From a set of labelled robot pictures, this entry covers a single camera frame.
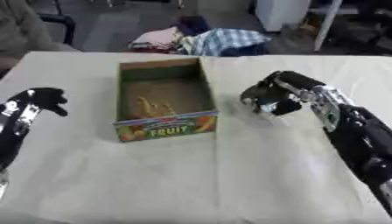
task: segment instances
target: plaid shirt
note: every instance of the plaid shirt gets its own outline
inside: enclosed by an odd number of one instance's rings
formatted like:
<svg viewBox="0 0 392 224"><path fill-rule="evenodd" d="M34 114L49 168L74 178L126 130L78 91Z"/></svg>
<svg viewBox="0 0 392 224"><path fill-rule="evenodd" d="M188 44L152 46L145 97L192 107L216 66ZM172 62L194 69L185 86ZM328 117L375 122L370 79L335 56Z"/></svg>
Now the plaid shirt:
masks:
<svg viewBox="0 0 392 224"><path fill-rule="evenodd" d="M220 56L228 48L242 48L270 41L258 31L214 29L196 37L182 38L180 44L188 54L198 56Z"/></svg>

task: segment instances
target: white cabinet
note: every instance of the white cabinet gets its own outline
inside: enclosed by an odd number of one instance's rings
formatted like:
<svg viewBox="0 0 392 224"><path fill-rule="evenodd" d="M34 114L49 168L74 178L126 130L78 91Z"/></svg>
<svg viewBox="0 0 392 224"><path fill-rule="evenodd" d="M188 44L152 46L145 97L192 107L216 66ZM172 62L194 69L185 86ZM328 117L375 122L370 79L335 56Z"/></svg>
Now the white cabinet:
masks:
<svg viewBox="0 0 392 224"><path fill-rule="evenodd" d="M267 32L278 32L284 24L298 24L311 0L257 0L255 14Z"/></svg>

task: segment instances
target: table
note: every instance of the table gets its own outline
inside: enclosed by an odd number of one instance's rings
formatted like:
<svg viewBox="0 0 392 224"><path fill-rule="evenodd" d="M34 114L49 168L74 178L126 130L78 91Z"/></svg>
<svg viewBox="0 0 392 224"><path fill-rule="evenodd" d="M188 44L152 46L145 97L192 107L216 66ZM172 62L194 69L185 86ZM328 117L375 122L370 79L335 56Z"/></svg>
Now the table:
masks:
<svg viewBox="0 0 392 224"><path fill-rule="evenodd" d="M69 116L45 112L34 123L0 211L73 224L390 222L308 108L266 118L238 96L273 71L295 70L341 88L392 126L392 108L380 103L392 95L392 59L202 58L220 111L217 132L118 143L117 63L176 58L184 56L28 54L0 81L0 101L26 88L63 88Z"/></svg>

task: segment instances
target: table leg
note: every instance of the table leg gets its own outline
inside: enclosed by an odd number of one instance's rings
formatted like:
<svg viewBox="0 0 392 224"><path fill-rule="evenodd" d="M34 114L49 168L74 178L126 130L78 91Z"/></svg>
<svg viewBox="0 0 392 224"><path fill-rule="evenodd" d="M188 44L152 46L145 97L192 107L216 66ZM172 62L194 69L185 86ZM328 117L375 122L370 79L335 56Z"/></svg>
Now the table leg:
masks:
<svg viewBox="0 0 392 224"><path fill-rule="evenodd" d="M112 0L108 0L108 7L113 8L113 2L112 2Z"/></svg>
<svg viewBox="0 0 392 224"><path fill-rule="evenodd" d="M184 5L184 0L178 0L178 8L179 9L184 9L185 5Z"/></svg>
<svg viewBox="0 0 392 224"><path fill-rule="evenodd" d="M326 40L326 35L333 24L333 20L339 12L340 6L342 5L343 0L333 0L331 7L326 14L323 25L321 26L321 30L318 32L318 36L316 37L316 41L314 43L314 51L318 52L321 49L321 46Z"/></svg>

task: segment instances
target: person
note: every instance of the person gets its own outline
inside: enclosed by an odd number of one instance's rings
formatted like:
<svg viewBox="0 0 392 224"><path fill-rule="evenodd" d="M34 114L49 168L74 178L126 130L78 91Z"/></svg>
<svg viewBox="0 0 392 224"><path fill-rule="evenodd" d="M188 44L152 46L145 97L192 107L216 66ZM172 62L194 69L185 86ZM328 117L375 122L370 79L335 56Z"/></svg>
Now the person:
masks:
<svg viewBox="0 0 392 224"><path fill-rule="evenodd" d="M25 0L0 0L0 78L30 51L61 48Z"/></svg>

